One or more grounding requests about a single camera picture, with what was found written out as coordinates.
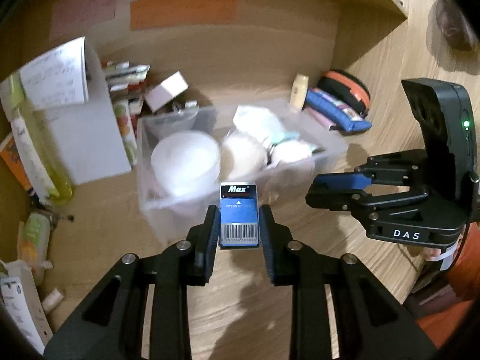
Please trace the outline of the person right hand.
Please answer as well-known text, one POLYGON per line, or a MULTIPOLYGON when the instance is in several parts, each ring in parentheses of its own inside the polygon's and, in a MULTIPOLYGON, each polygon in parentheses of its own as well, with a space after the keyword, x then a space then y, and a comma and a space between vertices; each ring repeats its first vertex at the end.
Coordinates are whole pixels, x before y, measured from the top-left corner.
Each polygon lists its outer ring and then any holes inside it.
POLYGON ((420 256, 428 262, 437 262, 446 258, 454 258, 462 240, 463 236, 460 236, 454 245, 446 248, 444 251, 435 248, 421 248, 420 256))

